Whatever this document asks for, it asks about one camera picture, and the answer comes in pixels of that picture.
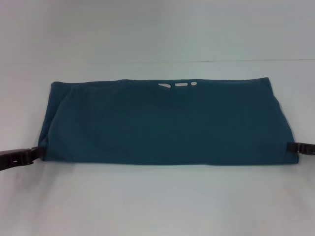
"white wall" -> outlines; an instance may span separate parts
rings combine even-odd
[[[53,81],[269,77],[315,143],[315,3],[1,0],[0,150],[35,146]]]

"cutout hole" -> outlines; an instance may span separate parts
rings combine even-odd
[[[187,86],[187,83],[176,83],[175,86]]]
[[[163,86],[163,87],[167,87],[167,88],[171,87],[171,85],[169,85],[169,84],[158,84],[158,85]]]

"white backdrop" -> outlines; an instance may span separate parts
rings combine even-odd
[[[296,140],[315,143],[314,7],[313,0],[0,0],[0,150],[37,144],[53,81],[119,79],[269,77]],[[39,161],[0,173],[0,233],[312,235],[315,163],[301,162]]]

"white surface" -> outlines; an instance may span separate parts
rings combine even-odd
[[[314,168],[37,161],[0,172],[0,234],[312,236]]]
[[[315,143],[314,6],[0,0],[0,150],[36,145],[53,81],[119,79],[269,77]],[[0,172],[0,235],[313,235],[314,169],[36,162]]]

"teal cloth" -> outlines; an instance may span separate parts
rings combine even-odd
[[[296,164],[288,142],[268,78],[54,82],[39,138],[44,161],[139,165]]]

